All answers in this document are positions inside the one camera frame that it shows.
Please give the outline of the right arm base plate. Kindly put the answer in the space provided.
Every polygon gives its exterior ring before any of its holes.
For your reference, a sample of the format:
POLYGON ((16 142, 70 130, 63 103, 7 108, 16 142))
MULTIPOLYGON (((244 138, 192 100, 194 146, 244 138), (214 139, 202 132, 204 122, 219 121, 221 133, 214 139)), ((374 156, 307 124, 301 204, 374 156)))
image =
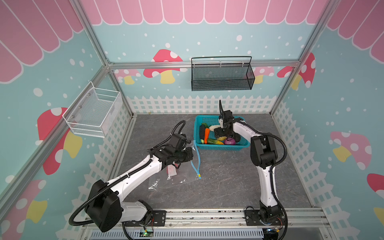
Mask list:
POLYGON ((244 217, 247 226, 261 226, 261 227, 281 227, 285 225, 286 218, 283 216, 278 216, 276 218, 271 218, 270 220, 261 220, 261 215, 259 214, 259 209, 245 209, 244 217))

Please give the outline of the clear zip top bag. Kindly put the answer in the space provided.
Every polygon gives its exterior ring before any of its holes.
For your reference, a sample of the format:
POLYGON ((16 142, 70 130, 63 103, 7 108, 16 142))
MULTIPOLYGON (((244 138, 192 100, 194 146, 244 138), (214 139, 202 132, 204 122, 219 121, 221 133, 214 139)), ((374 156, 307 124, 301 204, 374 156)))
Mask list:
POLYGON ((159 173, 151 176, 148 183, 149 191, 161 191, 172 187, 190 184, 194 181, 202 179, 200 173, 201 157, 196 141, 193 140, 190 144, 187 144, 187 147, 192 147, 193 149, 193 160, 180 164, 180 167, 176 168, 177 175, 174 177, 168 178, 167 167, 159 173))

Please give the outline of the teal plastic basket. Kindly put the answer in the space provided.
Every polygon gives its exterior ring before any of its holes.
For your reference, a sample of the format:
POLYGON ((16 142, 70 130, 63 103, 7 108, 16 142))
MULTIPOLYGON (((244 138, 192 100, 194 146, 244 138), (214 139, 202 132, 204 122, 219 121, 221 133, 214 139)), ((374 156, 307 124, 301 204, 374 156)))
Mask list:
POLYGON ((240 151, 241 149, 248 148, 250 143, 243 137, 235 145, 216 145, 216 144, 204 144, 200 139, 200 126, 207 124, 209 127, 219 125, 219 116, 199 115, 195 118, 194 125, 194 139, 197 147, 201 150, 213 150, 213 151, 240 151))

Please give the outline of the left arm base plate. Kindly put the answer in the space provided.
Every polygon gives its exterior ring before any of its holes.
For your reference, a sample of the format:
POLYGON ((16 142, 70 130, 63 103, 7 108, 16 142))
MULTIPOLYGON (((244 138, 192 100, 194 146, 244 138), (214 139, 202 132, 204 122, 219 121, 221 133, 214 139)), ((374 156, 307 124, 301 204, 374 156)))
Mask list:
POLYGON ((128 221, 124 223, 125 227, 164 227, 167 211, 153 210, 147 213, 140 221, 128 221))

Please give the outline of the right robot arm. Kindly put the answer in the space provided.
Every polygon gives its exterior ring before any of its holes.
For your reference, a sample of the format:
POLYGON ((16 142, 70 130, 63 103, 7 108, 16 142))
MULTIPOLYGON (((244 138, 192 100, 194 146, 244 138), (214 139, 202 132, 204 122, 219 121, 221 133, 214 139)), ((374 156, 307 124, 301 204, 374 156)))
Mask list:
POLYGON ((219 123, 231 134, 238 134, 250 143, 250 158, 257 167, 260 186, 259 218, 265 225, 273 223, 285 214, 276 193, 275 167, 288 155, 287 146, 272 133, 256 130, 241 118, 235 118, 230 110, 220 108, 219 123))

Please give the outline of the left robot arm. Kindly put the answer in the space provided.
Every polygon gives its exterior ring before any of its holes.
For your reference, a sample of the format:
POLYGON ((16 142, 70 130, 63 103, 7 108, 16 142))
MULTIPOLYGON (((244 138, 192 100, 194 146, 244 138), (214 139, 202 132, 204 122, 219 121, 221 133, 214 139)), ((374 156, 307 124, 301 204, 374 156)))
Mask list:
POLYGON ((69 225, 95 224, 104 233, 119 223, 147 224, 153 209, 145 201, 125 202, 125 198, 167 166, 178 167, 190 162, 193 159, 190 143, 185 134, 171 134, 165 143, 149 149, 148 155, 132 169, 107 182, 95 182, 88 199, 70 216, 69 225))

